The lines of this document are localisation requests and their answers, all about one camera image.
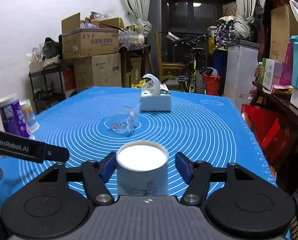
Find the white printed paper cup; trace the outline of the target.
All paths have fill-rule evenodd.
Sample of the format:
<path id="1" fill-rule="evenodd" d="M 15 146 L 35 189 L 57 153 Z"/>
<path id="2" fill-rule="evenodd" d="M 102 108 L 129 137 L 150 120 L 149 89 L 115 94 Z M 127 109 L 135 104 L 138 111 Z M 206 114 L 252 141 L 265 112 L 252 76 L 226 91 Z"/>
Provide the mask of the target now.
<path id="1" fill-rule="evenodd" d="M 152 141 L 134 141 L 116 153 L 117 195 L 168 195 L 166 148 Z"/>

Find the tall cardboard box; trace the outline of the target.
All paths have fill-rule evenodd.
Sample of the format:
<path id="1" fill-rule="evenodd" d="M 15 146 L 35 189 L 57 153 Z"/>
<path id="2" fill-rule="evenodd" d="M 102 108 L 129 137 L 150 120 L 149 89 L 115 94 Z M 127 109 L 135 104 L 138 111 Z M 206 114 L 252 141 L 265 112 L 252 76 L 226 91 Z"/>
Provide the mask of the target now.
<path id="1" fill-rule="evenodd" d="M 298 22 L 290 5 L 271 11 L 270 59 L 284 62 L 291 36 L 298 35 Z"/>

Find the black metal shelf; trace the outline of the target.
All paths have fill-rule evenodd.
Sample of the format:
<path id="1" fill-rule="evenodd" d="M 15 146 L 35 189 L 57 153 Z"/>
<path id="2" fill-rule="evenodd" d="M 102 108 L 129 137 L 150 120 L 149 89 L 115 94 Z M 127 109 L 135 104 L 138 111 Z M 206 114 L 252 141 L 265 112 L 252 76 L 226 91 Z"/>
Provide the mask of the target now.
<path id="1" fill-rule="evenodd" d="M 52 63 L 45 67 L 29 67 L 28 77 L 37 113 L 71 97 L 76 93 L 72 67 Z"/>

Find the lower cardboard box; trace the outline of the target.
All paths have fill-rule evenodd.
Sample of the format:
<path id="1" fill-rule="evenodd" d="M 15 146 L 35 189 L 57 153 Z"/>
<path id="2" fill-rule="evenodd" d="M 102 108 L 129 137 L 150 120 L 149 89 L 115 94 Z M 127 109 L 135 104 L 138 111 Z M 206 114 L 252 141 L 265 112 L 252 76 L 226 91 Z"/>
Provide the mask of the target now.
<path id="1" fill-rule="evenodd" d="M 90 87 L 121 87 L 120 54 L 103 54 L 73 60 L 77 92 Z"/>

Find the blue yellow paper cup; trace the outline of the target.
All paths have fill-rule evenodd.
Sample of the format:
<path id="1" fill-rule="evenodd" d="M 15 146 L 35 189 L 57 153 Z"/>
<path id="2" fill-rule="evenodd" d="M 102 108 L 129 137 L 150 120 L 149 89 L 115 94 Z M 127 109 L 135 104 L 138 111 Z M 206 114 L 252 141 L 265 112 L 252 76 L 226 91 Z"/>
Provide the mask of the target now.
<path id="1" fill-rule="evenodd" d="M 27 121 L 30 133 L 36 132 L 39 129 L 40 125 L 37 122 L 36 115 L 34 113 L 30 100 L 21 100 L 20 107 Z"/>

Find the green white carton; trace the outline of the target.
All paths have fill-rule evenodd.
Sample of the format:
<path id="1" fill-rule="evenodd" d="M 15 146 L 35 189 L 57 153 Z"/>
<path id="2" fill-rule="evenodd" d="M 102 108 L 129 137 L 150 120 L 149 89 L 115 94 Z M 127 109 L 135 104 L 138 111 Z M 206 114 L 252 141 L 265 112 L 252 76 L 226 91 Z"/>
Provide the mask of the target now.
<path id="1" fill-rule="evenodd" d="M 263 59 L 259 83 L 267 90 L 280 83 L 283 63 L 272 59 Z"/>

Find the blue silicone mat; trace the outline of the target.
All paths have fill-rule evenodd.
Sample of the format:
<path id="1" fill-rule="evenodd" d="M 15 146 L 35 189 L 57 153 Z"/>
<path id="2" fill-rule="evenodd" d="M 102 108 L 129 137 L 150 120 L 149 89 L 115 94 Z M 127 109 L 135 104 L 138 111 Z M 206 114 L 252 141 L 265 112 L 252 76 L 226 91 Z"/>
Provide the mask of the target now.
<path id="1" fill-rule="evenodd" d="M 238 163 L 275 181 L 255 136 L 230 99 L 182 92 L 172 92 L 171 98 L 169 112 L 141 112 L 139 89 L 90 88 L 38 114 L 34 137 L 67 148 L 67 167 L 101 160 L 128 142 L 159 143 L 169 153 L 169 194 L 178 197 L 187 186 L 174 165 L 177 152 L 215 167 Z M 124 118 L 127 107 L 137 111 L 135 130 L 131 135 L 115 133 L 110 125 Z"/>

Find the black bicycle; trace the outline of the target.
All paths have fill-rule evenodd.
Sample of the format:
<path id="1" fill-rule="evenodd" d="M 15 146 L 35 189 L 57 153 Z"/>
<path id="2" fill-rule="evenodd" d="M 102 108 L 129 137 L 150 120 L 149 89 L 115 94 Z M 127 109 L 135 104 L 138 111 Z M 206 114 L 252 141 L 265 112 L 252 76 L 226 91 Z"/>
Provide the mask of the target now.
<path id="1" fill-rule="evenodd" d="M 187 40 L 168 31 L 165 33 L 165 38 L 173 43 L 174 49 L 180 49 L 180 61 L 163 62 L 159 42 L 156 42 L 159 80 L 162 83 L 167 80 L 177 80 L 183 92 L 206 94 L 203 74 L 208 66 L 208 36 L 203 34 L 194 40 Z"/>

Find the clear glass cup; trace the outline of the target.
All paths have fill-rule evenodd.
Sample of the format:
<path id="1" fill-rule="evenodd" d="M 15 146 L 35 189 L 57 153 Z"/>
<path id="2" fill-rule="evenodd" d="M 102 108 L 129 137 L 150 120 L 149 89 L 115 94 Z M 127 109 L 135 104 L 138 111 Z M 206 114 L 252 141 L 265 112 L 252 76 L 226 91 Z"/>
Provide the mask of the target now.
<path id="1" fill-rule="evenodd" d="M 135 108 L 124 106 L 124 110 L 109 117 L 109 129 L 113 132 L 130 136 L 135 130 L 138 111 Z"/>

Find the red bucket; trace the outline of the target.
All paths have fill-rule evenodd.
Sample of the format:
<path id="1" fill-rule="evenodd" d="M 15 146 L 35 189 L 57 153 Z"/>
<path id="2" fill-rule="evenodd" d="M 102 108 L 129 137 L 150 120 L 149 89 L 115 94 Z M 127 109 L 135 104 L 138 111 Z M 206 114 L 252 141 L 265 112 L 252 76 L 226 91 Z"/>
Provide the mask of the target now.
<path id="1" fill-rule="evenodd" d="M 220 84 L 221 84 L 221 77 L 220 76 L 209 76 L 203 75 L 206 94 L 219 96 Z"/>

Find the purple paper cup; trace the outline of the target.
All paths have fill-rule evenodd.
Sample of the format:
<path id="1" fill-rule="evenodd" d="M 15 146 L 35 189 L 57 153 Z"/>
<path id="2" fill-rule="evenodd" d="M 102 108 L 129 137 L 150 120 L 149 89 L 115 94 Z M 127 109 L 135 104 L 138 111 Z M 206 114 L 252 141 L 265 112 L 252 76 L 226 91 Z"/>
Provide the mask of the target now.
<path id="1" fill-rule="evenodd" d="M 0 98 L 0 115 L 5 132 L 35 139 L 29 130 L 16 93 Z"/>

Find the wooden chair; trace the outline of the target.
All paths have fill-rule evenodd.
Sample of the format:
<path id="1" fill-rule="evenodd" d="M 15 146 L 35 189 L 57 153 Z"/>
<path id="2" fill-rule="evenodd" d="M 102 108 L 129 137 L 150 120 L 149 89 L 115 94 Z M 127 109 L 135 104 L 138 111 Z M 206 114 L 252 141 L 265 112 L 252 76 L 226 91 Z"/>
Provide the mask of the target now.
<path id="1" fill-rule="evenodd" d="M 169 79 L 176 79 L 181 70 L 185 68 L 183 63 L 167 62 L 167 59 L 163 57 L 163 50 L 161 49 L 160 34 L 154 32 L 156 47 L 157 47 L 157 59 L 158 59 L 158 77 L 161 83 Z"/>

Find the white tissue box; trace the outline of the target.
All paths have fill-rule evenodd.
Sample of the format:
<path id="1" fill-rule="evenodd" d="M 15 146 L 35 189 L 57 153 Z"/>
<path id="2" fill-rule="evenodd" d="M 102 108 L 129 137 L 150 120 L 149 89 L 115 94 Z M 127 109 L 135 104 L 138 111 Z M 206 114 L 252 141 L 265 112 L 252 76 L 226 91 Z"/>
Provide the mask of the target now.
<path id="1" fill-rule="evenodd" d="M 145 83 L 141 87 L 140 110 L 143 112 L 169 112 L 172 108 L 172 98 L 167 85 L 162 84 L 152 74 L 142 77 Z"/>

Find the white freezer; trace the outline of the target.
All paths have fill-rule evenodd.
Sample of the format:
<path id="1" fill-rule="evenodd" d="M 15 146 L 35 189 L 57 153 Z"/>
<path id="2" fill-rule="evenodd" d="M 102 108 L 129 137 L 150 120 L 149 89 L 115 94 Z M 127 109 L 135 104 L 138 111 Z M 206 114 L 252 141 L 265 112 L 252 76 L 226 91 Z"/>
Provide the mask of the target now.
<path id="1" fill-rule="evenodd" d="M 251 102 L 249 92 L 258 67 L 259 48 L 259 44 L 244 40 L 228 47 L 224 96 L 230 98 L 238 110 L 242 104 Z"/>

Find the left green curtain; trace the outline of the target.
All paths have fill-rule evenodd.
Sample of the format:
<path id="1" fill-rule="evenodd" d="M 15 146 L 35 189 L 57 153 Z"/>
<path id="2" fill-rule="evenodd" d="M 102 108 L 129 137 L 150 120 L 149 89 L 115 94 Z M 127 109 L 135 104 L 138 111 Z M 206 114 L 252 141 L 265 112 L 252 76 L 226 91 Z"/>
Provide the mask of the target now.
<path id="1" fill-rule="evenodd" d="M 152 31 L 152 24 L 148 21 L 150 0 L 123 0 L 126 14 L 134 25 L 135 30 L 146 38 Z"/>

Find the red paper bag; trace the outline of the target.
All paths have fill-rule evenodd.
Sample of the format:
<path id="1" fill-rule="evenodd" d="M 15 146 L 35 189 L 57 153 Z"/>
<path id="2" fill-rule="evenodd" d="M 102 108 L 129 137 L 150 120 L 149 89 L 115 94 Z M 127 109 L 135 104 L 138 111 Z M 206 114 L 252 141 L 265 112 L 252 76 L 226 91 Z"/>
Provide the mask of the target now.
<path id="1" fill-rule="evenodd" d="M 279 112 L 247 104 L 242 104 L 241 113 L 267 162 L 274 165 L 290 142 L 290 133 L 283 126 L 284 116 Z"/>

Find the upper cardboard box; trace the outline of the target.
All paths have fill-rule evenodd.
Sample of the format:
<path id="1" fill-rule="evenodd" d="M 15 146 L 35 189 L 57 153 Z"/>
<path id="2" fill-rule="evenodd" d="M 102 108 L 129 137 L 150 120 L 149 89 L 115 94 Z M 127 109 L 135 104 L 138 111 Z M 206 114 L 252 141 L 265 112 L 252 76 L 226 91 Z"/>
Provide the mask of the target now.
<path id="1" fill-rule="evenodd" d="M 81 20 L 80 13 L 61 21 L 64 59 L 114 54 L 119 50 L 120 18 Z"/>

